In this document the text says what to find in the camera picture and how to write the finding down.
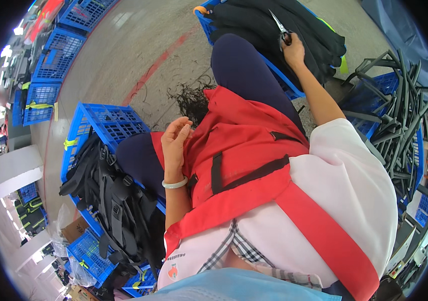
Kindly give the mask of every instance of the blue face mask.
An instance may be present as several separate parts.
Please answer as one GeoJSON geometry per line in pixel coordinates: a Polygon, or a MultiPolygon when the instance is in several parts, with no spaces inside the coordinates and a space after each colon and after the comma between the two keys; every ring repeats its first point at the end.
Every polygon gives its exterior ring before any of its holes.
{"type": "Polygon", "coordinates": [[[341,300],[340,296],[329,295],[258,272],[236,268],[208,270],[177,281],[142,298],[145,301],[341,300]]]}

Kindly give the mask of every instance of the woman's left hand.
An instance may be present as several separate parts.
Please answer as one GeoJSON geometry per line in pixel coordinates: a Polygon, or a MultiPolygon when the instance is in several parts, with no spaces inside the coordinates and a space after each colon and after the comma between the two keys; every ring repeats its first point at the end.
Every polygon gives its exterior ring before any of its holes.
{"type": "Polygon", "coordinates": [[[182,166],[184,165],[184,142],[192,138],[192,121],[188,117],[174,120],[161,137],[164,153],[164,182],[174,184],[184,179],[182,166]]]}

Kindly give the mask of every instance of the gray tarp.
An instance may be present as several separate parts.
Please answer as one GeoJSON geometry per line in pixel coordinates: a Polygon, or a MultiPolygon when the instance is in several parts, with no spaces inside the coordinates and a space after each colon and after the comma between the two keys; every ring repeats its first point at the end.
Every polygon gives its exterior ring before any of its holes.
{"type": "Polygon", "coordinates": [[[363,0],[362,8],[386,35],[393,50],[401,49],[405,64],[421,60],[419,83],[428,86],[428,45],[399,0],[363,0]]]}

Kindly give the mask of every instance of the scissors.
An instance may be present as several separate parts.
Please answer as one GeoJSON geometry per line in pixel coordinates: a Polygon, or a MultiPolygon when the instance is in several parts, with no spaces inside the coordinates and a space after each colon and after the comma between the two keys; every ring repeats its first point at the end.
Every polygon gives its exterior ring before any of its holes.
{"type": "Polygon", "coordinates": [[[277,19],[277,17],[271,12],[271,10],[269,10],[269,12],[271,13],[272,17],[274,18],[274,21],[276,22],[277,27],[279,27],[279,30],[281,31],[281,37],[279,39],[279,48],[282,51],[281,40],[283,40],[287,46],[291,45],[292,44],[291,33],[293,33],[293,31],[287,30],[284,27],[284,25],[282,25],[282,23],[279,21],[279,19],[277,19]]]}

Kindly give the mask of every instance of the bracelet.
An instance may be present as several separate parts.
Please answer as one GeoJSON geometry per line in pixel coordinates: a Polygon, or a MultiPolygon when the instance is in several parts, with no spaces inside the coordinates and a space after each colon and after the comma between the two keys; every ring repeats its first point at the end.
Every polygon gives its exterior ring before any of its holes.
{"type": "Polygon", "coordinates": [[[174,184],[166,184],[164,180],[162,180],[162,186],[164,186],[165,189],[176,189],[186,185],[187,181],[188,181],[188,178],[186,176],[184,176],[184,179],[181,182],[174,183],[174,184]]]}

